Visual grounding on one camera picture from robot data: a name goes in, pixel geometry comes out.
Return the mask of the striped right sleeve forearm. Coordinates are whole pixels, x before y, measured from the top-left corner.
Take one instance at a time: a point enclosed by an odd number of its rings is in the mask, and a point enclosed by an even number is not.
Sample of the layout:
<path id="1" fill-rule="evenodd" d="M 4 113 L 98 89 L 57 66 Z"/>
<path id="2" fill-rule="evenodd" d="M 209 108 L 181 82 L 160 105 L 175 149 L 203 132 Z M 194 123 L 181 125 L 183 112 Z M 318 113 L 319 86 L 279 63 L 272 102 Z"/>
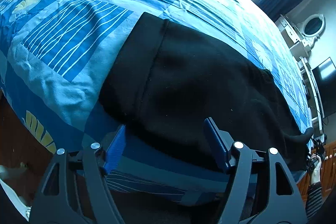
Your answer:
<path id="1" fill-rule="evenodd" d="M 307 219 L 311 220 L 322 206 L 322 184 L 316 182 L 308 187 L 305 211 Z"/>

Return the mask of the person's right hand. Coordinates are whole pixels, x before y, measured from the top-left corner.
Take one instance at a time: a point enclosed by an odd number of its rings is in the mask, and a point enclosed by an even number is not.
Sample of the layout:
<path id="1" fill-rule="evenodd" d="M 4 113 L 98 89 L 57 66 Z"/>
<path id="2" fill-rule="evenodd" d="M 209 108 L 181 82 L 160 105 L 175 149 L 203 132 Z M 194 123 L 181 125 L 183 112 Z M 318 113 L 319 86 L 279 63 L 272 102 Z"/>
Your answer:
<path id="1" fill-rule="evenodd" d="M 317 164 L 316 164 L 314 170 L 310 174 L 310 185 L 313 185 L 313 184 L 316 184 L 316 183 L 321 181 L 322 161 L 321 161 L 321 157 L 319 155 L 315 154 L 315 153 L 311 156 L 311 159 L 317 160 Z"/>

